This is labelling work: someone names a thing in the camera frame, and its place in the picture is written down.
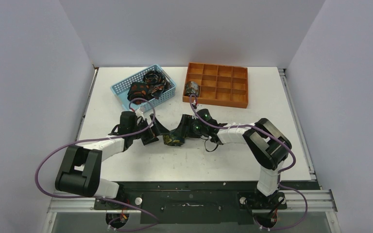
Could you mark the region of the blue plastic basket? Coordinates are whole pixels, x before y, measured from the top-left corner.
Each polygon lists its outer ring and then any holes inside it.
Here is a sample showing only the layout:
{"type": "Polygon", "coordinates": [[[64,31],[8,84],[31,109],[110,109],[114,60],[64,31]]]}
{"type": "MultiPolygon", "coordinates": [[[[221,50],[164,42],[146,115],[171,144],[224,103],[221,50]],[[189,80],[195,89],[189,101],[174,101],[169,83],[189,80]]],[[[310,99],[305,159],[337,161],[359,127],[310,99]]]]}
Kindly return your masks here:
{"type": "Polygon", "coordinates": [[[113,84],[110,89],[125,111],[140,109],[145,113],[151,106],[136,98],[146,99],[156,107],[175,95],[176,84],[161,66],[154,64],[113,84]]]}

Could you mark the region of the orange wooden compartment tray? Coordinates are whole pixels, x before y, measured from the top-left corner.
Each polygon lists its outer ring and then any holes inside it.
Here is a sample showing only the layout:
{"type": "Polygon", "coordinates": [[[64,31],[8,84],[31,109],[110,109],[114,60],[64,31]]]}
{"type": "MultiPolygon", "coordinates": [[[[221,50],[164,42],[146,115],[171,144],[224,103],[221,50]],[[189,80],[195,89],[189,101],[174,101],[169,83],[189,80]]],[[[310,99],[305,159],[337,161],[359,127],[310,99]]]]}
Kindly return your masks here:
{"type": "MultiPolygon", "coordinates": [[[[198,103],[235,108],[248,107],[246,67],[190,62],[185,84],[188,81],[197,82],[200,86],[198,103]]],[[[183,102],[189,101],[189,97],[184,96],[184,91],[182,99],[183,102]]]]}

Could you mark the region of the blue yellow floral tie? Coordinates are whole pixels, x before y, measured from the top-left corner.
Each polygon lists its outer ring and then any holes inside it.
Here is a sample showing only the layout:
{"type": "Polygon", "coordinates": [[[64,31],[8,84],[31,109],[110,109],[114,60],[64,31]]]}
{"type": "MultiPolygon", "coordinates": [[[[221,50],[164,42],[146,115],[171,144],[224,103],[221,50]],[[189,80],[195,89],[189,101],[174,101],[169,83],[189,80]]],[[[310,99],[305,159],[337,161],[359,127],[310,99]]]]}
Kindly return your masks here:
{"type": "Polygon", "coordinates": [[[171,147],[180,147],[185,143],[185,137],[178,134],[175,130],[162,135],[164,144],[171,147]]]}

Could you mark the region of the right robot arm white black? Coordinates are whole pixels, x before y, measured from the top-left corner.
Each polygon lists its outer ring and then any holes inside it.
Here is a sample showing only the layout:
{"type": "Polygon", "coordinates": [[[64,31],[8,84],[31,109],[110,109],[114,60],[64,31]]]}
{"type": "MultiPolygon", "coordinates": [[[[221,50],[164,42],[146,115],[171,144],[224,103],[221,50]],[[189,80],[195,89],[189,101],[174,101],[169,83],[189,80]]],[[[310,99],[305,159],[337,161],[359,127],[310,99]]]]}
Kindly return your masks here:
{"type": "Polygon", "coordinates": [[[290,155],[292,144],[268,119],[243,125],[219,123],[208,109],[201,109],[194,115],[184,114],[178,127],[170,133],[177,146],[186,138],[201,137],[216,145],[247,145],[261,166],[255,202],[261,208],[274,203],[274,193],[279,189],[284,161],[290,155]]]}

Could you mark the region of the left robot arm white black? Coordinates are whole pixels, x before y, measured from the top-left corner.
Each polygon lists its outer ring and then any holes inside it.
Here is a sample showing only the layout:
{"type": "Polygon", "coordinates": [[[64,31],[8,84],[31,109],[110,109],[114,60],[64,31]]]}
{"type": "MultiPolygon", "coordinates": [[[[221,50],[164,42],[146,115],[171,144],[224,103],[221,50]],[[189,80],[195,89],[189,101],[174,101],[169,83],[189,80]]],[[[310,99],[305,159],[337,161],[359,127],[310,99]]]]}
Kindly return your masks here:
{"type": "Polygon", "coordinates": [[[124,111],[120,122],[106,140],[87,145],[68,146],[55,179],[55,188],[83,197],[105,197],[113,209],[125,204],[125,195],[119,184],[101,178],[102,161],[126,151],[133,141],[141,139],[143,145],[158,141],[158,136],[169,133],[157,119],[149,124],[141,113],[124,111]]]}

